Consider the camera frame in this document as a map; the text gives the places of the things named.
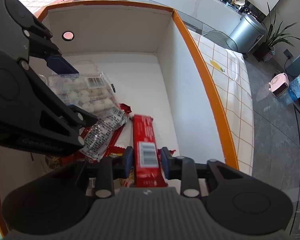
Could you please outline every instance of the electrical outlet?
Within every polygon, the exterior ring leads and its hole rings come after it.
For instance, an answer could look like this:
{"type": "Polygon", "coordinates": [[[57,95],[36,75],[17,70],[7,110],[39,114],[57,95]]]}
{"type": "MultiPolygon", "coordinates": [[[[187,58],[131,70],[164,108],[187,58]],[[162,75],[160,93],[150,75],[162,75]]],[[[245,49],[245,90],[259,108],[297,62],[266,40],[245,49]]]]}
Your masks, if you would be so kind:
{"type": "Polygon", "coordinates": [[[291,59],[293,57],[293,55],[290,53],[288,49],[286,49],[283,53],[286,55],[288,59],[291,59]]]}

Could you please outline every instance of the screw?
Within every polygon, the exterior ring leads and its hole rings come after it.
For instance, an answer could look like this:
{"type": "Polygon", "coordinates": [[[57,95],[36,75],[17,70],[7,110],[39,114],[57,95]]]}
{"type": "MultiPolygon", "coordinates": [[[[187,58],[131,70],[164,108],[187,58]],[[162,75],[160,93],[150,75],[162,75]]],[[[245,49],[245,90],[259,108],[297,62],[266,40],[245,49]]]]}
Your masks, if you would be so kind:
{"type": "Polygon", "coordinates": [[[111,191],[107,189],[99,189],[96,191],[96,196],[99,198],[107,198],[111,196],[111,191]]]}
{"type": "Polygon", "coordinates": [[[29,70],[29,64],[28,64],[26,61],[22,60],[22,61],[21,61],[21,66],[22,66],[25,70],[29,70]]]}
{"type": "Polygon", "coordinates": [[[152,193],[152,191],[149,190],[149,189],[145,189],[145,190],[143,191],[143,194],[145,194],[145,195],[150,195],[151,193],[152,193]]]}
{"type": "Polygon", "coordinates": [[[78,141],[79,141],[82,145],[84,145],[84,140],[82,139],[81,136],[78,136],[78,141]]]}
{"type": "Polygon", "coordinates": [[[78,117],[79,117],[79,119],[80,119],[81,121],[83,121],[83,116],[82,116],[82,114],[78,113],[78,117]]]}
{"type": "Polygon", "coordinates": [[[23,33],[25,34],[25,36],[30,37],[30,33],[27,30],[24,30],[23,33]]]}
{"type": "Polygon", "coordinates": [[[194,188],[188,188],[183,192],[183,195],[187,196],[187,197],[196,197],[197,195],[199,195],[199,191],[197,191],[194,188]]]}
{"type": "Polygon", "coordinates": [[[110,157],[110,158],[116,158],[116,157],[118,157],[118,155],[115,154],[115,153],[110,153],[110,154],[109,154],[109,157],[110,157]]]}

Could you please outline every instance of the power cord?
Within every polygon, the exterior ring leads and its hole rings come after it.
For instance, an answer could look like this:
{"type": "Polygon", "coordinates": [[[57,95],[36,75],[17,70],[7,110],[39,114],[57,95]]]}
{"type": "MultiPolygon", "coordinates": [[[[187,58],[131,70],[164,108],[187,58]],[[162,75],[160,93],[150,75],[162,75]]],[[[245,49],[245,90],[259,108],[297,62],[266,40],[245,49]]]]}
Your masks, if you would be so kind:
{"type": "Polygon", "coordinates": [[[290,75],[290,74],[287,72],[287,70],[286,70],[286,63],[284,64],[284,71],[285,71],[285,73],[287,73],[289,76],[295,78],[296,76],[292,76],[292,75],[290,75]]]}

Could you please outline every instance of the pink heater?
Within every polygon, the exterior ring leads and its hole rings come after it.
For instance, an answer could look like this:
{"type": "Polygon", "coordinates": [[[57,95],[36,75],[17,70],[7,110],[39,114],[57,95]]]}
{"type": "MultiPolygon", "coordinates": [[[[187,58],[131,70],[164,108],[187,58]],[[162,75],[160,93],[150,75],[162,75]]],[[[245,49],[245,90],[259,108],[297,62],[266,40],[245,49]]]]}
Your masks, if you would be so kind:
{"type": "Polygon", "coordinates": [[[285,92],[289,87],[289,79],[286,73],[276,75],[271,82],[269,82],[269,90],[278,97],[285,92]]]}

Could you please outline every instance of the potted plant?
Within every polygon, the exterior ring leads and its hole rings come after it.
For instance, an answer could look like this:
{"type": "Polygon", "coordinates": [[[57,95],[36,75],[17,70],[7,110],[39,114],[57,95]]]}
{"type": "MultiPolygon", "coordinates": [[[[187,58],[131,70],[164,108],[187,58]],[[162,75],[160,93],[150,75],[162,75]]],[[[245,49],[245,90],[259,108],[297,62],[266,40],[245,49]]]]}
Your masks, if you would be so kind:
{"type": "Polygon", "coordinates": [[[290,36],[291,35],[290,33],[284,33],[285,30],[287,30],[288,28],[292,27],[293,25],[295,25],[297,23],[290,24],[290,25],[286,26],[282,31],[280,31],[281,25],[283,23],[283,21],[282,21],[280,23],[279,27],[273,32],[274,25],[275,25],[275,20],[276,20],[275,7],[274,7],[274,21],[273,21],[273,23],[271,21],[271,12],[270,12],[270,8],[269,8],[269,4],[268,4],[268,10],[269,10],[269,17],[270,17],[270,26],[269,26],[269,29],[267,29],[267,27],[265,25],[266,30],[267,30],[266,41],[261,43],[259,48],[256,49],[256,51],[253,53],[253,55],[255,56],[255,58],[258,61],[261,61],[264,58],[265,58],[264,61],[267,61],[271,57],[273,57],[274,56],[274,50],[275,50],[274,46],[279,42],[285,42],[285,43],[287,43],[287,44],[294,47],[294,45],[290,41],[288,41],[286,38],[291,37],[291,38],[295,38],[297,40],[300,40],[300,38],[290,36]]]}

